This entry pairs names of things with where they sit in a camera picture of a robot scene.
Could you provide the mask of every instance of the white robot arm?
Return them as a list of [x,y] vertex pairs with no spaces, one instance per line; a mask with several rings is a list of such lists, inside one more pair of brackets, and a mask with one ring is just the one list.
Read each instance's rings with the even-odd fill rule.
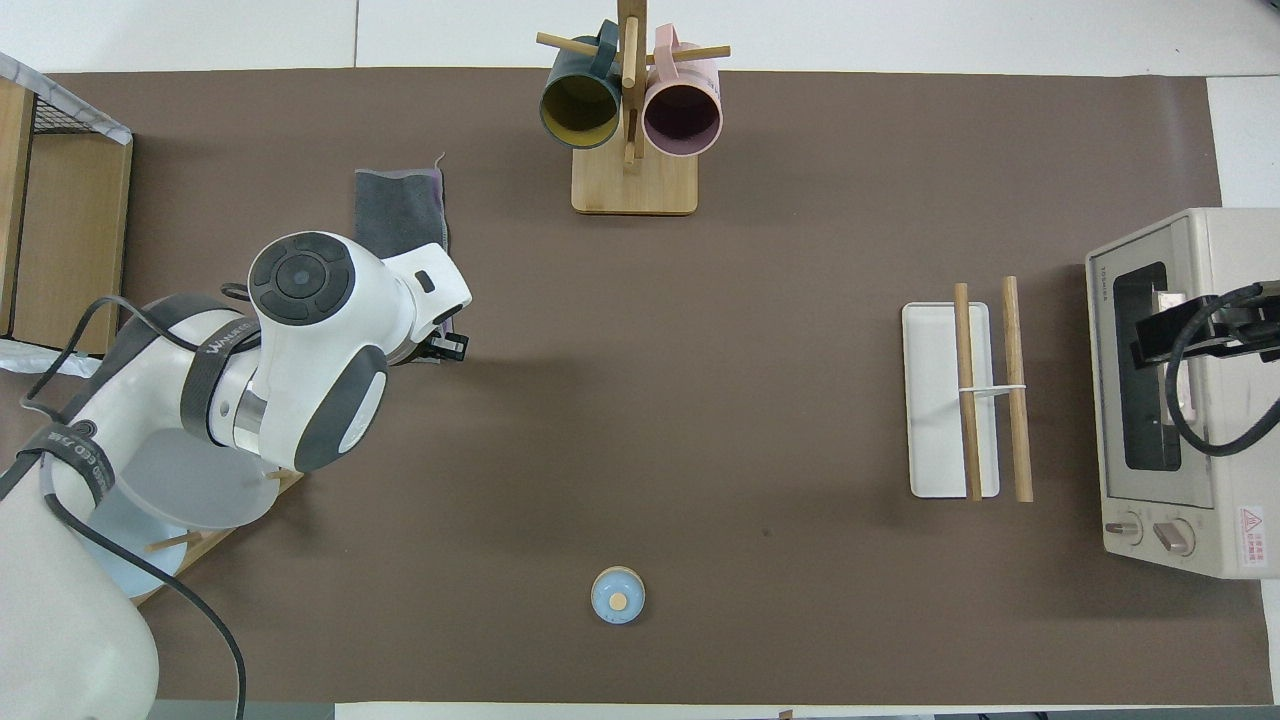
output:
[[86,520],[113,468],[169,428],[315,470],[364,437],[389,364],[424,348],[465,352],[466,338],[442,325],[471,293],[439,245],[379,259],[342,236],[302,232],[268,245],[248,281],[257,322],[191,295],[131,319],[0,475],[5,717],[137,720],[155,698],[146,624],[58,507]]

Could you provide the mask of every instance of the velcro cable strap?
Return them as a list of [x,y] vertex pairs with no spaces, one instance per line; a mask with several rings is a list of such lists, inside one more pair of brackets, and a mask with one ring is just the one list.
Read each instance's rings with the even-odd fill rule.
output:
[[32,436],[18,455],[47,452],[72,466],[88,486],[93,505],[102,502],[102,496],[115,484],[115,473],[102,448],[88,437],[61,424],[50,423]]
[[182,428],[198,438],[209,438],[209,442],[221,446],[209,432],[209,409],[214,404],[214,391],[218,389],[218,380],[227,369],[236,348],[246,342],[256,340],[259,324],[253,318],[237,318],[200,345],[191,360],[191,369],[187,370],[187,380],[182,386],[182,401],[179,414]]

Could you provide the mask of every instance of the white tray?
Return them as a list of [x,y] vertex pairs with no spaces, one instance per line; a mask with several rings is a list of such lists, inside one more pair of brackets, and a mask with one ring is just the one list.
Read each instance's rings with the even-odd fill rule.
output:
[[[991,315],[982,302],[969,304],[969,333],[973,338],[973,384],[989,387]],[[902,363],[906,368],[911,493],[916,497],[965,497],[954,304],[909,302],[902,307]],[[993,497],[1000,492],[996,398],[977,393],[974,400],[982,496]]]

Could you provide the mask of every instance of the pink mug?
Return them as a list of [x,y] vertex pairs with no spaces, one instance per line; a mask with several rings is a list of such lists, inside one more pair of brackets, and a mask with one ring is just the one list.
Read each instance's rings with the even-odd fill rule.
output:
[[672,53],[698,45],[680,42],[676,26],[658,28],[654,67],[640,110],[649,143],[667,155],[687,158],[704,152],[719,137],[721,95],[716,60],[677,63]]

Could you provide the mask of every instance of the mug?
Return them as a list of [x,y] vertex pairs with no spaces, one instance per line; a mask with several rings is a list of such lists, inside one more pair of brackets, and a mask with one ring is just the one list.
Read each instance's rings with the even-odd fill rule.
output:
[[654,68],[645,90],[644,135],[667,155],[687,158],[716,143],[721,132],[719,70],[716,60],[675,61],[676,50],[698,45],[680,42],[671,23],[658,28]]
[[543,88],[543,127],[559,142],[585,150],[604,145],[618,129],[622,81],[616,58],[618,24],[604,20],[595,37],[575,37],[595,45],[595,56],[561,50]]

